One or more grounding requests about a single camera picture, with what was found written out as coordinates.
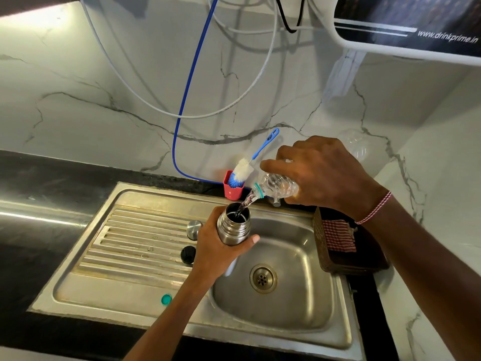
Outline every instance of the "black countertop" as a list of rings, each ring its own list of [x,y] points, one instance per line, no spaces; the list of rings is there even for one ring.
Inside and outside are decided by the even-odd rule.
[[[117,182],[224,196],[221,185],[0,151],[0,346],[119,360],[141,337],[142,329],[27,312],[83,231],[64,223],[88,224]],[[349,276],[348,281],[367,360],[397,360],[373,277]],[[199,356],[320,360],[187,336],[174,359]]]

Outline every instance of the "drain strainer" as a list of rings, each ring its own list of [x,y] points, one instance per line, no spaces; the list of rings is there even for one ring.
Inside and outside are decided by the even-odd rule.
[[[270,293],[277,286],[277,274],[263,263],[252,268],[250,280],[254,290],[262,294]]]

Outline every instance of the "red and white string bracelet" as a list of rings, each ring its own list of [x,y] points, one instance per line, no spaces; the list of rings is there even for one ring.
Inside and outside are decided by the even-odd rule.
[[[382,198],[381,202],[374,208],[373,211],[371,211],[367,217],[365,217],[364,219],[362,220],[359,220],[357,222],[355,222],[356,224],[358,225],[361,225],[363,223],[366,223],[370,218],[372,218],[373,216],[376,215],[376,213],[379,211],[379,209],[382,208],[382,206],[384,204],[386,204],[386,202],[389,200],[389,198],[393,195],[393,193],[391,193],[390,191],[388,191],[388,193]]]

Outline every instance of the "stainless steel bottle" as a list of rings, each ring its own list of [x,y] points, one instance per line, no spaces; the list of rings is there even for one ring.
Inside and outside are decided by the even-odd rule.
[[[251,231],[251,212],[249,208],[245,208],[238,217],[235,217],[240,205],[240,203],[229,204],[217,220],[217,233],[220,240],[227,245],[237,245],[245,241]],[[236,263],[237,259],[232,261],[224,276],[229,276],[232,273]]]

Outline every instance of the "brown basket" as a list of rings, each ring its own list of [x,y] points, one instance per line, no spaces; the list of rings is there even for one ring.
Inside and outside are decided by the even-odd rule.
[[[354,233],[357,252],[338,252],[328,249],[319,208],[314,212],[313,227],[319,263],[325,272],[366,275],[389,267],[381,247],[362,226],[358,226],[358,230]]]

